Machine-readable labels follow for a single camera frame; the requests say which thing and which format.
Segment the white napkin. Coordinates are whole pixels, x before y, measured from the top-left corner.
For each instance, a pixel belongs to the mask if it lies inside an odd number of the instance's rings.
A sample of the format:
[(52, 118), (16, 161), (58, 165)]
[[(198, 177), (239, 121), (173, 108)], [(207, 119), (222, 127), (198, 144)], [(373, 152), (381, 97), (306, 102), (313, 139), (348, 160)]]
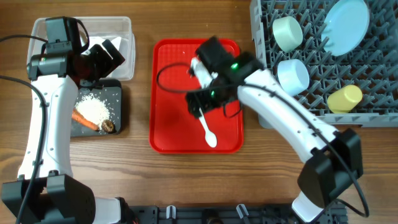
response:
[[(111, 43), (114, 45), (114, 47), (119, 50), (120, 49), (120, 45), (121, 45), (121, 37), (116, 37), (111, 39)], [(84, 54), (89, 55), (90, 54), (90, 49), (95, 45), (98, 44), (100, 45), (103, 49), (105, 49), (105, 47), (102, 45), (102, 43), (105, 41), (104, 38), (102, 37), (90, 37), (89, 38), (90, 44), (88, 49), (84, 52)]]

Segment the white rice pile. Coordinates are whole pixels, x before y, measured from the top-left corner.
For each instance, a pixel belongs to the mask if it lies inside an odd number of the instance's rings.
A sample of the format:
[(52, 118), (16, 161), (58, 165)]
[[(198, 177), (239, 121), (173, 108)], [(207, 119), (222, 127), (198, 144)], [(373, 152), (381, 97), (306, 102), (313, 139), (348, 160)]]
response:
[(121, 117), (117, 114), (116, 107), (111, 101), (101, 100), (98, 95), (92, 93), (77, 99), (75, 109), (85, 119), (97, 126), (101, 126), (105, 120), (115, 122)]

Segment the white plastic spoon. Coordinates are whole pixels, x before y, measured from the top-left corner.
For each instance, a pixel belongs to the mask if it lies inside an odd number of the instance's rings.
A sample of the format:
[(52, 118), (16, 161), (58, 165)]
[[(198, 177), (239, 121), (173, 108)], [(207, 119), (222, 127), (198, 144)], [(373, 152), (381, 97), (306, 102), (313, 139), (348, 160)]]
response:
[(199, 121), (201, 122), (201, 125), (203, 126), (203, 129), (205, 131), (205, 141), (210, 147), (215, 148), (218, 143), (217, 137), (213, 132), (210, 131), (201, 108), (199, 109), (199, 112)]

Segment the orange carrot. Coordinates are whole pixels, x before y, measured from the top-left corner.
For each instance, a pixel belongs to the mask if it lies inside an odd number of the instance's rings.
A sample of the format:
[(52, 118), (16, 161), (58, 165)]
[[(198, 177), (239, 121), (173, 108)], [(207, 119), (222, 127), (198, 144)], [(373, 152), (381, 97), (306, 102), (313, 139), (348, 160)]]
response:
[(88, 121), (82, 114), (80, 114), (76, 109), (72, 111), (72, 120), (76, 121), (77, 123), (80, 123), (81, 125), (94, 130), (94, 131), (99, 131), (100, 128), (98, 125), (95, 123), (92, 123), (91, 121)]

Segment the brown food scrap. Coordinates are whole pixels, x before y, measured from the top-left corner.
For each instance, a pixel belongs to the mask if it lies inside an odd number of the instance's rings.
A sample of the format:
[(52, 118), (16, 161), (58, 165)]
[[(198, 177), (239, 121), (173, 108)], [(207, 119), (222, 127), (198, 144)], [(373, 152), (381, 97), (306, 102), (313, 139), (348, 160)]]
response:
[(116, 131), (114, 123), (108, 119), (103, 120), (101, 129), (108, 134), (112, 134)]

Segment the blue bowl with rice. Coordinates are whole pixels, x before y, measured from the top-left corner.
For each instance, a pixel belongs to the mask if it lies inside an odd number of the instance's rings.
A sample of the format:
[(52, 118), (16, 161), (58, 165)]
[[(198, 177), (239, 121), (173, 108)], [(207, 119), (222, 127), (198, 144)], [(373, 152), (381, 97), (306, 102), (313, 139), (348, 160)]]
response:
[(290, 96), (305, 91), (310, 83), (308, 70), (298, 59), (281, 61), (277, 66), (277, 78), (282, 89)]

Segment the green bowl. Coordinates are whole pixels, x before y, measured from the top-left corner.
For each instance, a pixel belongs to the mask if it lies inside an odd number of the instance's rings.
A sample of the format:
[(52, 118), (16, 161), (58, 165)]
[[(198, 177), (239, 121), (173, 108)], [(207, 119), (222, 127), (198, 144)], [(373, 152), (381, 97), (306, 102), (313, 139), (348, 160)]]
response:
[(276, 19), (272, 24), (272, 31), (277, 45), (286, 53), (295, 50), (302, 44), (301, 26), (292, 16)]

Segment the yellow plastic cup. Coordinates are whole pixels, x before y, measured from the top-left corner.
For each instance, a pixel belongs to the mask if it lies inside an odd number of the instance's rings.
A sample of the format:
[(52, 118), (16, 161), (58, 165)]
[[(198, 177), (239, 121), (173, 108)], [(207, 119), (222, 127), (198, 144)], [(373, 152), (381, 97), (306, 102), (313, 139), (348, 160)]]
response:
[(358, 86), (346, 85), (328, 97), (327, 105), (332, 113), (349, 113), (362, 99), (363, 93)]

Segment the light blue plate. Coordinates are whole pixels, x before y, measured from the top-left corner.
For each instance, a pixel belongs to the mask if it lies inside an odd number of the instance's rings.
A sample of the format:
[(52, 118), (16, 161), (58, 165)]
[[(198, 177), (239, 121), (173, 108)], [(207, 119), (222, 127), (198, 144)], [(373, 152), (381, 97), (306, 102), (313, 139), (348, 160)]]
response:
[(370, 14), (363, 0), (340, 0), (326, 15), (325, 29), (321, 40), (329, 38), (324, 51), (332, 56), (344, 55), (352, 51), (363, 40), (368, 31)]

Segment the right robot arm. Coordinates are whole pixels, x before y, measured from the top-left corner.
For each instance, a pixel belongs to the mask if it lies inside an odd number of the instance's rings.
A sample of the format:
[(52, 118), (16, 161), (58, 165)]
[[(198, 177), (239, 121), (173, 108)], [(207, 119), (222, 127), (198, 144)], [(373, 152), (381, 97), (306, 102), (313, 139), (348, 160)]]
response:
[(297, 181), (300, 193), (292, 202), (301, 221), (314, 222), (351, 185), (363, 203), (361, 216), (369, 216), (358, 184), (363, 174), (361, 140), (352, 129), (340, 132), (317, 118), (249, 52), (235, 57), (211, 37), (195, 54), (190, 72), (201, 87), (186, 94), (189, 113), (203, 121), (205, 113), (238, 100), (264, 117), (304, 164)]

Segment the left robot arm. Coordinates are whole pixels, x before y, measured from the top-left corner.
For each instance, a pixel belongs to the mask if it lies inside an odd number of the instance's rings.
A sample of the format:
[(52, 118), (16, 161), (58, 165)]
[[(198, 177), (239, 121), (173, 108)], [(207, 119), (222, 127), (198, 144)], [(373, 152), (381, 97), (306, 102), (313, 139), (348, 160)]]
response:
[(42, 50), (27, 64), (32, 117), (25, 156), (17, 179), (3, 183), (1, 199), (18, 223), (131, 223), (125, 200), (95, 197), (73, 178), (70, 162), (78, 90), (94, 88), (124, 57), (108, 40), (82, 44), (79, 19), (53, 17), (45, 25)]

